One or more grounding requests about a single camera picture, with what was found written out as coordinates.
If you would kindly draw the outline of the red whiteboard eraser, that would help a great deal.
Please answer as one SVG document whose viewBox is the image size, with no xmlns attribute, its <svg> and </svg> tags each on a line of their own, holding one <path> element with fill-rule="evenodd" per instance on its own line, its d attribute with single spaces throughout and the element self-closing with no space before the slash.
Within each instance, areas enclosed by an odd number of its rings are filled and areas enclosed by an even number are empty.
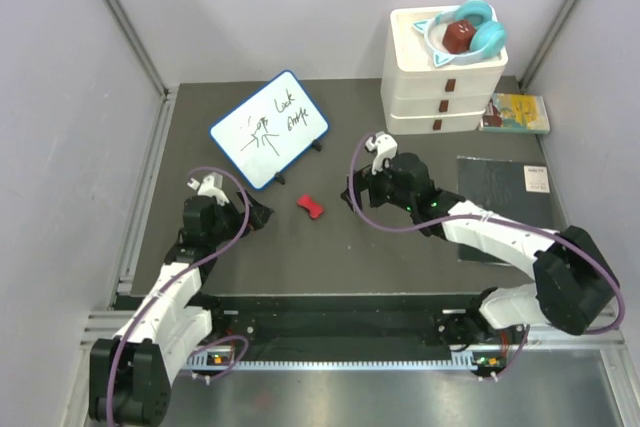
<svg viewBox="0 0 640 427">
<path fill-rule="evenodd" d="M 304 194 L 298 198 L 297 206 L 306 211 L 312 220 L 317 220 L 324 213 L 323 206 L 308 194 Z"/>
</svg>

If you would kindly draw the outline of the blue framed whiteboard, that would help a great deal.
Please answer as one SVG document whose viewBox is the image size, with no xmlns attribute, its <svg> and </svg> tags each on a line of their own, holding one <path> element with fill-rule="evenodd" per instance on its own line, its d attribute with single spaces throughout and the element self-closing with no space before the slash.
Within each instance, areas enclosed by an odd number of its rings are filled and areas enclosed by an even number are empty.
<svg viewBox="0 0 640 427">
<path fill-rule="evenodd" d="M 209 134 L 247 183 L 262 190 L 328 130 L 297 76 L 284 70 L 216 121 Z"/>
</svg>

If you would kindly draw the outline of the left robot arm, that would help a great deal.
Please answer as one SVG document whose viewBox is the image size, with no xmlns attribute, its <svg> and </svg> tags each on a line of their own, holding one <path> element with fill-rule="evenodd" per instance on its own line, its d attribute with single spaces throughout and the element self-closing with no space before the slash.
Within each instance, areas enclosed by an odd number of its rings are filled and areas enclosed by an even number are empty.
<svg viewBox="0 0 640 427">
<path fill-rule="evenodd" d="M 214 365 L 226 375 L 244 357 L 249 341 L 229 334 L 225 317 L 203 304 L 199 291 L 218 256 L 252 231 L 264 228 L 271 208 L 246 193 L 243 211 L 219 189 L 188 198 L 182 226 L 152 290 L 112 337 L 95 341 L 89 360 L 88 413 L 109 426 L 157 426 L 165 418 L 172 385 L 191 359 L 230 346 Z"/>
</svg>

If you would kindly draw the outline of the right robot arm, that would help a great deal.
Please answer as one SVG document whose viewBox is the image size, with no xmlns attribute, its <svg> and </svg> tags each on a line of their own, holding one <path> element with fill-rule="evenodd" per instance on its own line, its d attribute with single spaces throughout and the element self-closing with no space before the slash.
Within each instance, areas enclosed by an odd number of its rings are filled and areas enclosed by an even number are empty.
<svg viewBox="0 0 640 427">
<path fill-rule="evenodd" d="M 497 215 L 437 187 L 413 153 L 352 169 L 341 196 L 356 214 L 362 212 L 363 193 L 373 208 L 389 204 L 407 212 L 412 230 L 474 248 L 528 277 L 519 287 L 485 289 L 458 316 L 478 342 L 490 342 L 517 325 L 592 334 L 592 323 L 610 301 L 624 303 L 618 281 L 585 230 L 548 230 Z"/>
</svg>

